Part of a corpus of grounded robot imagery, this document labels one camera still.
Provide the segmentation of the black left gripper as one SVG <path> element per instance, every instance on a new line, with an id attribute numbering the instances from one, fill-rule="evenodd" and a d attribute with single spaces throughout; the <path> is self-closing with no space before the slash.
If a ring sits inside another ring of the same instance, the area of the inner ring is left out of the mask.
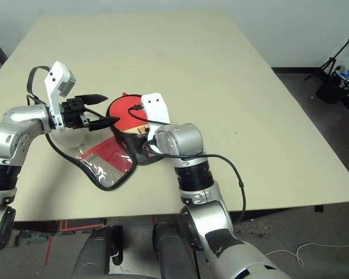
<path id="1" fill-rule="evenodd" d="M 89 131 L 97 131 L 113 126 L 120 120 L 119 117 L 102 117 L 98 120 L 88 121 L 84 112 L 84 105 L 96 105 L 107 100 L 107 97 L 101 94 L 76 95 L 75 98 L 67 99 L 60 105 L 64 126 L 67 128 L 86 128 Z"/>

